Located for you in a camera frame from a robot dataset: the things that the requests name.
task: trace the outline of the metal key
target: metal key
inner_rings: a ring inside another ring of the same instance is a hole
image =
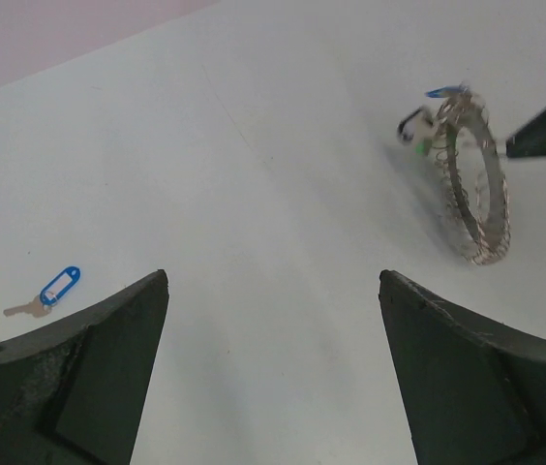
[[[11,317],[18,313],[27,313],[34,318],[40,318],[49,315],[49,313],[51,313],[51,307],[43,305],[41,298],[36,295],[29,303],[4,310],[5,317]]]

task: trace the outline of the coiled metal ring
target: coiled metal ring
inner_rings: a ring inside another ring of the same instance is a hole
[[[466,86],[446,87],[428,95],[446,99],[436,117],[427,108],[417,110],[401,123],[399,137],[404,144],[413,143],[431,156],[440,170],[448,219],[462,239],[459,252],[474,264],[498,262],[510,245],[509,195],[497,143],[484,116],[485,106]],[[484,162],[475,182],[476,216],[470,210],[458,166],[456,147],[463,129],[474,137]]]

